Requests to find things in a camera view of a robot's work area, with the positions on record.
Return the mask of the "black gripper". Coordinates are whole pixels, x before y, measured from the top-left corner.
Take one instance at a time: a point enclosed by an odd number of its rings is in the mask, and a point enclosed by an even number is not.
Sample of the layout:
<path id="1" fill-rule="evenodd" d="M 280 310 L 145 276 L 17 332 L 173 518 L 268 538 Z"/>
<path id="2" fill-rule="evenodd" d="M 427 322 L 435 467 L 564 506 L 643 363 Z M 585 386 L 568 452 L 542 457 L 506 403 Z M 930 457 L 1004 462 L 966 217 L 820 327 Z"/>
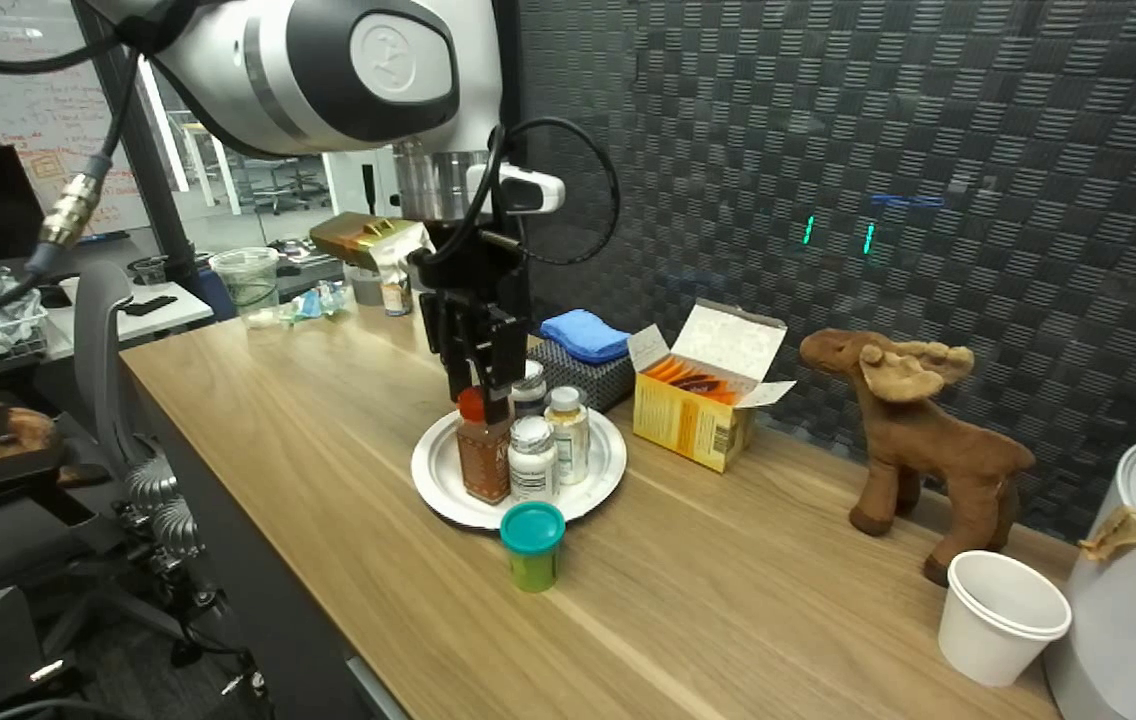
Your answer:
<path id="1" fill-rule="evenodd" d="M 407 257 L 419 282 L 427 344 L 446 374 L 446 395 L 470 390 L 482 360 L 482 395 L 523 377 L 528 266 L 487 232 L 438 230 Z"/>

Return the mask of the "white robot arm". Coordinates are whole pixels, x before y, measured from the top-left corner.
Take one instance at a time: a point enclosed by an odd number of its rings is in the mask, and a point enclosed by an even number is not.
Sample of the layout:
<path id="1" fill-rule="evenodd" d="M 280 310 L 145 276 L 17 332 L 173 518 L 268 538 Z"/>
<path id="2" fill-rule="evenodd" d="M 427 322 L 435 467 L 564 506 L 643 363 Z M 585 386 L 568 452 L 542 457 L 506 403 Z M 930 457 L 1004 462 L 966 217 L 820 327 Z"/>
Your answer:
<path id="1" fill-rule="evenodd" d="M 386 147 L 446 390 L 523 377 L 528 266 L 482 242 L 502 166 L 493 0 L 83 0 L 204 127 L 255 158 Z"/>

